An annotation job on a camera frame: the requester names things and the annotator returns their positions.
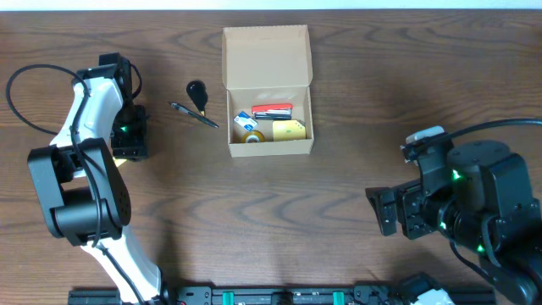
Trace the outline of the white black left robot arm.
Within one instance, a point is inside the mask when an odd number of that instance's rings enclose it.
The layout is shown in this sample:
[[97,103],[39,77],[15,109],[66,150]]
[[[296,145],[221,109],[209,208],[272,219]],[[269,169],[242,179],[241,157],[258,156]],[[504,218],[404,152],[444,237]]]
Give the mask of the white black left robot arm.
[[49,232],[92,255],[121,304],[172,304],[161,269],[130,228],[131,203],[119,161],[147,158],[147,115],[134,104],[136,67],[119,53],[75,72],[75,99],[60,132],[27,159]]

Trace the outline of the yellow adhesive tape roll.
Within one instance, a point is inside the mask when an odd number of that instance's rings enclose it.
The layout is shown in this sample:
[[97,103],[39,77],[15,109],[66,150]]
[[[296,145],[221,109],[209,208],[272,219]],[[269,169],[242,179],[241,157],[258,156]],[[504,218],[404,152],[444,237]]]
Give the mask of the yellow adhesive tape roll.
[[265,142],[264,134],[258,130],[253,130],[247,132],[243,137],[242,141],[244,143],[258,143]]

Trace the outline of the black correction tape dispenser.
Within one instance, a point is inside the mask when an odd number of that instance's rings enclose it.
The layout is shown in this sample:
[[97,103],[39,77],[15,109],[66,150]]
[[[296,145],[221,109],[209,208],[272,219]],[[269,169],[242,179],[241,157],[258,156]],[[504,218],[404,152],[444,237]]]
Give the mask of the black correction tape dispenser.
[[193,80],[187,84],[186,92],[196,106],[199,113],[202,116],[205,116],[206,105],[208,102],[208,95],[205,84],[200,80]]

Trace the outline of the brown cardboard box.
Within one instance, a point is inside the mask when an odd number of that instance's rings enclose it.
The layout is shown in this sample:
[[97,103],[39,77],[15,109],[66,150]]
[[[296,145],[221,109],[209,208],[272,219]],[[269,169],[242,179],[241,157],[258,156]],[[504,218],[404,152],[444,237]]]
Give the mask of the brown cardboard box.
[[[312,124],[312,53],[307,25],[227,27],[222,38],[222,78],[226,89],[228,146],[238,157],[309,154],[314,143]],[[252,107],[290,103],[291,119],[306,127],[306,138],[274,141],[275,120],[256,119]],[[265,142],[244,143],[246,131],[234,122],[244,111],[258,125]]]

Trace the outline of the yellow highlighter marker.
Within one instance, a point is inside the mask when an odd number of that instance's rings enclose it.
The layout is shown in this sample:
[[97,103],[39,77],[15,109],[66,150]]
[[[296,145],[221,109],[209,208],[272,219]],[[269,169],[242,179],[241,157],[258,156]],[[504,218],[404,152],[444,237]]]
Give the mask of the yellow highlighter marker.
[[115,166],[118,168],[118,167],[120,167],[122,164],[124,164],[126,162],[126,159],[113,158],[113,162],[114,162]]

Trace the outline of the red black stapler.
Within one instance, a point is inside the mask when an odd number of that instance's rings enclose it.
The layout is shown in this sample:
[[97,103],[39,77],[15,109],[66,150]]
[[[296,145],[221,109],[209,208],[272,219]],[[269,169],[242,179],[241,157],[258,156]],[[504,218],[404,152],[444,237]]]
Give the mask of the red black stapler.
[[252,107],[256,119],[289,120],[293,105],[290,103],[264,104]]

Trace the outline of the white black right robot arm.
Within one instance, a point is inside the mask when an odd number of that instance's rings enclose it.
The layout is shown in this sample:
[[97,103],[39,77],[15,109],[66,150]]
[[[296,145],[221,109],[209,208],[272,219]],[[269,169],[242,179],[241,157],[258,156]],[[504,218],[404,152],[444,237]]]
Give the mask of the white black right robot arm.
[[503,142],[404,147],[420,177],[366,196],[382,235],[439,232],[478,256],[468,266],[516,304],[541,302],[541,212],[524,159]]

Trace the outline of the yellow sticky notepad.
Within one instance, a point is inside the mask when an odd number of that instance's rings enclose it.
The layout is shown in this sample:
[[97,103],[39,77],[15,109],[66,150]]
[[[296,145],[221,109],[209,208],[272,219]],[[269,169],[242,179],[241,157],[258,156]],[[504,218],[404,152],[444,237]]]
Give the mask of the yellow sticky notepad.
[[272,130],[274,141],[293,141],[306,138],[306,127],[297,119],[275,120]]

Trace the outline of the blue white staples box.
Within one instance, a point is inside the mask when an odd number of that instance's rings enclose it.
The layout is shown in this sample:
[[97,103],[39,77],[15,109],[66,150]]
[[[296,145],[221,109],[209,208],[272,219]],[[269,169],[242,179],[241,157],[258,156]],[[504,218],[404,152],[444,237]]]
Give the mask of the blue white staples box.
[[234,122],[246,131],[253,131],[258,125],[258,122],[244,111],[240,111],[235,117]]

